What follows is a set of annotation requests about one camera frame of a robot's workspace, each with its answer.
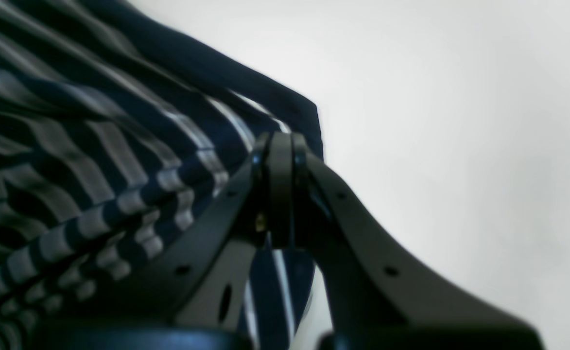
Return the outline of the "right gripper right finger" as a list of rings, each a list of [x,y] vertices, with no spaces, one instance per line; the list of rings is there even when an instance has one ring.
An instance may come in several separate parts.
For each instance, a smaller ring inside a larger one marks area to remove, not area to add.
[[[532,336],[529,324],[466,292],[409,253],[309,150],[302,135],[292,135],[292,149],[292,238],[323,273],[336,330]]]

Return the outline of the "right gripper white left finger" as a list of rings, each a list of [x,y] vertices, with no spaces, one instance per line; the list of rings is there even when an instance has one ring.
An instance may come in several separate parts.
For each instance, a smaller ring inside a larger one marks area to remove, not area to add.
[[[262,181],[270,137],[182,236],[86,303],[86,315],[128,323],[235,332],[252,259],[265,244]]]

